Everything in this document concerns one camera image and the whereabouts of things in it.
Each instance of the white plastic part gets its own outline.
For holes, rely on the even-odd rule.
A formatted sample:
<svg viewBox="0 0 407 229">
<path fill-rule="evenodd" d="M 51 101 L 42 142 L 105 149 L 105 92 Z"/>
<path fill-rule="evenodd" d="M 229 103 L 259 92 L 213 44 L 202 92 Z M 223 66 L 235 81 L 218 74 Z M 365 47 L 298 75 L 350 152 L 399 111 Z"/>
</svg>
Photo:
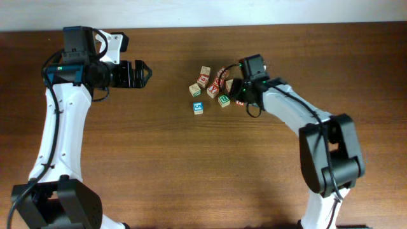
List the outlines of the white plastic part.
<svg viewBox="0 0 407 229">
<path fill-rule="evenodd" d="M 290 85 L 278 85 L 277 87 L 305 102 L 305 104 L 318 114 L 322 122 L 329 120 L 329 117 L 331 116 L 330 113 L 321 111 L 305 99 L 301 98 L 293 91 Z M 267 112 L 275 115 L 283 121 L 297 136 L 298 130 L 301 127 L 304 127 L 308 123 L 318 123 L 312 114 L 299 102 L 286 97 L 274 88 L 269 88 L 268 91 L 263 93 L 263 103 Z"/>
<path fill-rule="evenodd" d="M 110 35 L 104 31 L 100 31 L 100 32 L 103 33 L 103 35 L 105 35 L 105 37 L 107 39 L 107 44 L 108 44 L 107 52 L 102 58 L 100 58 L 100 61 L 119 64 L 120 47 L 121 47 L 121 42 L 123 41 L 123 35 L 121 35 L 121 34 Z M 102 43 L 100 46 L 100 52 L 102 52 L 106 48 L 106 43 L 104 42 L 103 38 L 100 35 L 96 35 L 96 40 L 98 40 Z"/>
<path fill-rule="evenodd" d="M 100 229 L 126 229 L 126 227 L 122 223 L 117 223 L 106 215 L 103 215 Z"/>
<path fill-rule="evenodd" d="M 342 197 L 345 197 L 349 193 L 350 189 L 343 188 L 339 190 Z M 305 215 L 301 219 L 301 226 L 304 229 L 326 229 L 329 224 L 329 220 L 332 217 L 333 206 L 335 202 L 336 193 L 332 193 L 330 196 L 323 198 L 320 194 L 310 192 L 310 198 L 308 199 L 308 206 Z M 342 203 L 338 203 L 335 208 L 335 215 L 329 229 L 335 229 L 336 218 L 340 210 Z"/>
<path fill-rule="evenodd" d="M 53 86 L 55 95 L 59 101 L 60 124 L 57 147 L 52 160 L 53 168 L 39 181 L 58 181 L 61 175 L 68 175 L 70 179 L 82 182 L 81 175 L 81 147 L 83 127 L 86 114 L 92 98 L 85 86 L 73 86 L 72 83 L 56 84 Z M 55 130 L 55 104 L 49 89 L 46 90 L 46 118 L 43 139 L 39 149 L 34 168 L 30 172 L 29 179 L 38 177 L 44 169 L 51 153 L 53 135 Z"/>
</svg>

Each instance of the table surface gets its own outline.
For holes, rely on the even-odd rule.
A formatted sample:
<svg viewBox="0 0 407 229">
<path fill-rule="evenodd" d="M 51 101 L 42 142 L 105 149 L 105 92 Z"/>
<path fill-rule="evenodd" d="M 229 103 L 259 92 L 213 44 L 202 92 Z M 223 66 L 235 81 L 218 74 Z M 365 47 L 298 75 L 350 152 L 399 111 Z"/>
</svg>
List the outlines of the table surface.
<svg viewBox="0 0 407 229">
<path fill-rule="evenodd" d="M 279 227 L 301 218 L 308 193 L 295 134 L 270 114 L 250 118 L 188 91 L 201 66 L 214 73 L 261 53 L 272 77 L 355 121 L 366 175 L 338 225 L 407 227 L 406 22 L 124 32 L 121 59 L 142 59 L 154 73 L 146 88 L 112 89 L 86 118 L 83 180 L 109 217 L 138 228 Z M 12 186 L 27 182 L 38 154 L 46 111 L 39 69 L 62 38 L 0 33 L 0 228 Z M 198 101 L 204 112 L 194 115 Z M 26 227 L 18 214 L 13 225 Z"/>
</svg>

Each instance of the block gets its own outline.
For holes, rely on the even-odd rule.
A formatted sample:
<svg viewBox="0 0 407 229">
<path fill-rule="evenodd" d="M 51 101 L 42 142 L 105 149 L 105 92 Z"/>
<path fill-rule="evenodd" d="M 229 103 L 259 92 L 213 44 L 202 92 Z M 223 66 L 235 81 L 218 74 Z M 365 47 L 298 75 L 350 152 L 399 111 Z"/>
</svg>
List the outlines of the block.
<svg viewBox="0 0 407 229">
<path fill-rule="evenodd" d="M 198 78 L 198 85 L 202 88 L 205 88 L 206 85 L 208 85 L 209 82 L 209 76 L 205 75 L 205 74 L 201 74 Z"/>
<path fill-rule="evenodd" d="M 224 82 L 224 80 L 220 80 L 220 82 L 219 82 L 219 78 L 216 78 L 214 80 L 214 85 L 216 85 L 218 87 L 223 87 L 223 82 Z"/>
<path fill-rule="evenodd" d="M 204 104 L 202 102 L 194 102 L 193 103 L 193 113 L 196 115 L 200 115 L 204 113 Z"/>
<path fill-rule="evenodd" d="M 230 104 L 230 99 L 226 95 L 221 95 L 217 99 L 222 108 Z"/>
<path fill-rule="evenodd" d="M 219 87 L 216 85 L 211 85 L 208 87 L 208 89 L 206 90 L 206 92 L 208 93 L 208 95 L 213 99 L 215 98 L 218 93 L 219 93 Z"/>
<path fill-rule="evenodd" d="M 229 93 L 231 89 L 231 85 L 233 84 L 233 80 L 228 80 L 226 82 L 226 91 Z"/>
<path fill-rule="evenodd" d="M 216 73 L 216 77 L 218 78 L 221 73 L 223 72 L 223 70 L 225 69 L 225 67 L 222 67 L 221 69 L 219 69 L 219 71 Z M 223 74 L 222 74 L 222 79 L 226 79 L 227 77 L 229 77 L 229 70 L 226 70 Z"/>
<path fill-rule="evenodd" d="M 194 83 L 190 86 L 191 95 L 196 97 L 201 94 L 201 88 L 199 88 L 197 83 Z"/>
<path fill-rule="evenodd" d="M 239 106 L 244 106 L 244 102 L 236 101 L 236 104 Z"/>
<path fill-rule="evenodd" d="M 202 68 L 201 68 L 201 74 L 204 74 L 204 75 L 209 76 L 209 75 L 210 75 L 210 67 L 202 66 Z"/>
</svg>

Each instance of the white wall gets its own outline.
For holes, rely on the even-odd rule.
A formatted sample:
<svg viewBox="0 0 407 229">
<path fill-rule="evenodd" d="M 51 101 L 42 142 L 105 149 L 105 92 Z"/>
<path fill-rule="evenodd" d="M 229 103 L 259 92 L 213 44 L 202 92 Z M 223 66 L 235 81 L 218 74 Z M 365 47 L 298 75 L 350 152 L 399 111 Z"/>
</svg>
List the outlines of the white wall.
<svg viewBox="0 0 407 229">
<path fill-rule="evenodd" d="M 407 0 L 0 0 L 0 31 L 407 20 Z"/>
</svg>

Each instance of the pile of blocks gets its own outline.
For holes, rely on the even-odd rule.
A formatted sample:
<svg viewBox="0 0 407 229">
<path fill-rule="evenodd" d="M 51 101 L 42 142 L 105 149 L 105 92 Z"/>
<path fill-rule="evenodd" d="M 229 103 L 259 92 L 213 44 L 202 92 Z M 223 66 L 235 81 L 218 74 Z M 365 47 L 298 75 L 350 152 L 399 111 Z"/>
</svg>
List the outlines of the pile of blocks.
<svg viewBox="0 0 407 229">
<path fill-rule="evenodd" d="M 190 92 L 193 97 L 196 97 L 201 94 L 201 88 L 205 89 L 206 86 L 209 83 L 209 76 L 210 76 L 210 67 L 205 67 L 202 66 L 201 72 L 199 74 L 199 78 L 197 80 L 197 83 L 194 83 L 193 85 L 190 86 Z M 214 81 L 209 87 L 206 89 L 207 94 L 212 98 L 216 98 L 216 96 L 219 94 L 219 89 L 223 87 L 223 84 L 225 80 L 229 77 L 229 71 L 226 70 L 225 68 L 222 67 L 215 75 L 214 75 Z M 231 85 L 233 84 L 233 80 L 228 80 L 226 81 L 226 91 L 229 93 L 231 89 Z M 219 104 L 221 105 L 222 108 L 226 107 L 227 105 L 230 104 L 230 99 L 227 95 L 220 95 L 219 98 L 217 99 Z M 236 104 L 239 106 L 244 106 L 243 102 L 236 101 Z M 193 112 L 196 115 L 200 115 L 204 113 L 204 104 L 202 102 L 194 102 L 193 103 Z"/>
</svg>

